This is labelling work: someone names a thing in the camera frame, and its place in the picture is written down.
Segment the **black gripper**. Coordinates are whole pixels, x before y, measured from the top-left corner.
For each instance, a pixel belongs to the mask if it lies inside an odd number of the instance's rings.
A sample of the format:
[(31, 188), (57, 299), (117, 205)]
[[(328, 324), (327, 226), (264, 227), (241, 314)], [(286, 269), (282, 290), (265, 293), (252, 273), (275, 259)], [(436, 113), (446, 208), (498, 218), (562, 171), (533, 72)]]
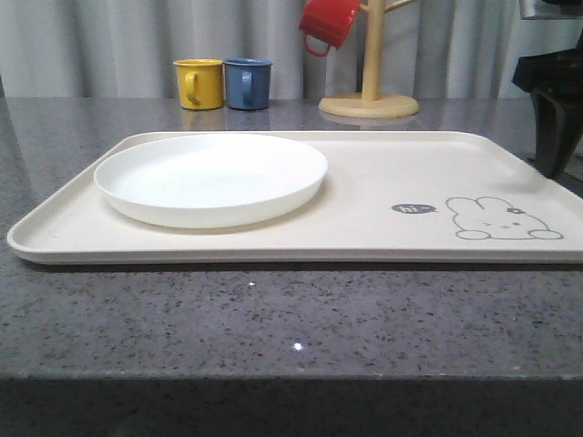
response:
[(561, 175), (582, 137), (582, 89), (535, 87), (581, 81), (581, 49), (518, 59), (512, 82), (523, 91), (533, 91), (537, 142), (535, 167), (547, 178)]

